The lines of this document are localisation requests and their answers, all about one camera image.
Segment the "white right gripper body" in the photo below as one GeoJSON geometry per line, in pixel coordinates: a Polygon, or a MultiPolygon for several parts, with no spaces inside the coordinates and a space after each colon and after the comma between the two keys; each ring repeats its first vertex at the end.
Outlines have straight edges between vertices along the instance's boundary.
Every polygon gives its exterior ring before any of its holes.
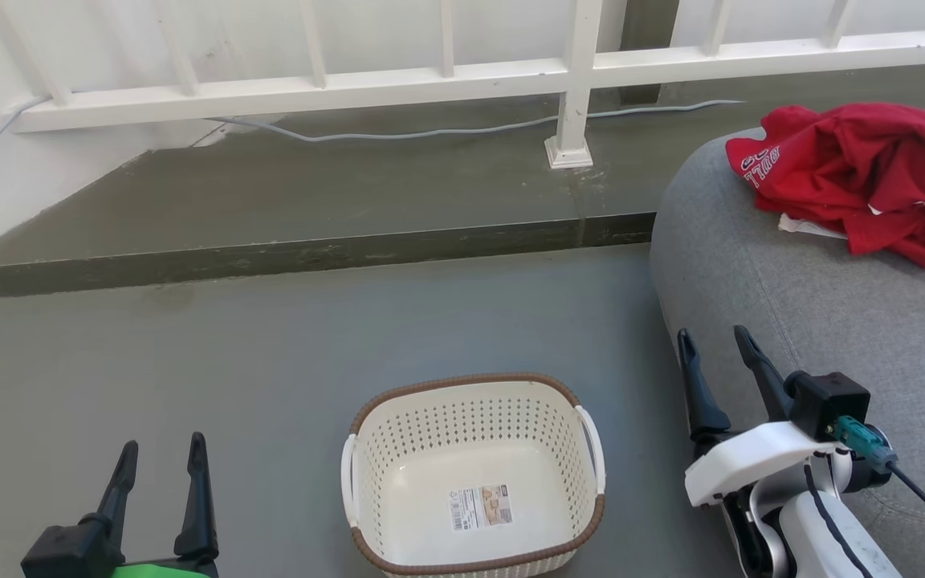
{"type": "Polygon", "coordinates": [[[684,472],[684,490],[694,507],[719,504],[742,487],[840,446],[840,442],[816,442],[790,421],[764,423],[697,458],[684,472]]]}

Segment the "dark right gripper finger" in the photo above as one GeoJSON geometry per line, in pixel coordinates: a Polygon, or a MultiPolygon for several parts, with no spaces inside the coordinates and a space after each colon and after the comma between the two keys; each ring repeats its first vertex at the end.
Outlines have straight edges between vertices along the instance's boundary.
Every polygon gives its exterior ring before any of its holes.
{"type": "Polygon", "coordinates": [[[730,437],[730,418],[717,406],[701,369],[701,356],[689,330],[678,332],[678,362],[694,458],[730,437]]]}
{"type": "Polygon", "coordinates": [[[743,325],[734,327],[734,336],[744,366],[755,377],[768,421],[788,421],[793,399],[784,388],[784,377],[761,351],[752,334],[743,325]]]}

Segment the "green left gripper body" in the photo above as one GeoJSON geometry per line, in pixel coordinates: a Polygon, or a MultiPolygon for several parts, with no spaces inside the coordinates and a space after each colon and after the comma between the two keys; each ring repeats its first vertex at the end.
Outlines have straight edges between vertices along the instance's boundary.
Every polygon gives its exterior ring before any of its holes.
{"type": "Polygon", "coordinates": [[[161,564],[132,564],[115,568],[112,578],[206,578],[193,568],[174,568],[161,564]]]}

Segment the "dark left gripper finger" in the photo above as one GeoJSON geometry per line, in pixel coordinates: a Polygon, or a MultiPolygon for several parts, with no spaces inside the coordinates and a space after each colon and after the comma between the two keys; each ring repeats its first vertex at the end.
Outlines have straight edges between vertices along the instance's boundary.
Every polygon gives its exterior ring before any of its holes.
{"type": "Polygon", "coordinates": [[[215,505],[205,435],[192,434],[187,462],[189,490],[173,553],[183,562],[212,563],[219,556],[215,505]]]}
{"type": "Polygon", "coordinates": [[[95,512],[81,519],[81,526],[91,524],[98,531],[96,542],[111,563],[126,561],[122,552],[126,501],[137,479],[139,444],[126,442],[95,512]]]}

